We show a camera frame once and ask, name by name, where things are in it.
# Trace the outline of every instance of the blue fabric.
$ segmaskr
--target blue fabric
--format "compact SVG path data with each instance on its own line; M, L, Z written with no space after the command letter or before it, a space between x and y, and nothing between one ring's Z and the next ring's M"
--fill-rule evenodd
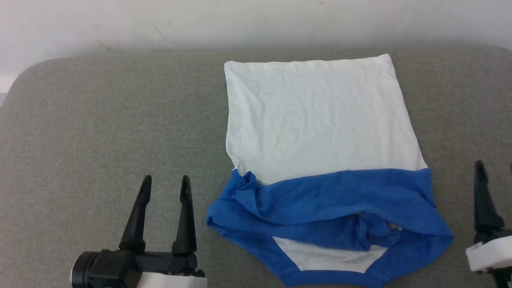
M388 222L402 230L389 228ZM241 176L233 170L209 208L207 224L260 258L286 285L378 286L426 265L453 241L436 211L430 169L340 171L268 186L258 184L251 172ZM295 269L290 275L296 265L273 236L334 249L367 251L378 245L388 250L364 274ZM330 277L318 276L323 281L316 282L314 275Z

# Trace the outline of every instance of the gray table surface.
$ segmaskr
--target gray table surface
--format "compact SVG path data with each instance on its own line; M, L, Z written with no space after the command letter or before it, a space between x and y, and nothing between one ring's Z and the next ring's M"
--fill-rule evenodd
M386 287L492 287L468 269L473 163L485 161L496 206L512 227L512 52L416 47L163 53L56 59L14 83L0 110L0 286L69 287L75 258L114 249L139 185L153 176L147 249L176 236L181 177L192 182L199 268L216 287L282 287L248 252L205 224L227 182L223 64L389 53L438 210L455 234L428 266ZM323 285L322 287L342 286Z

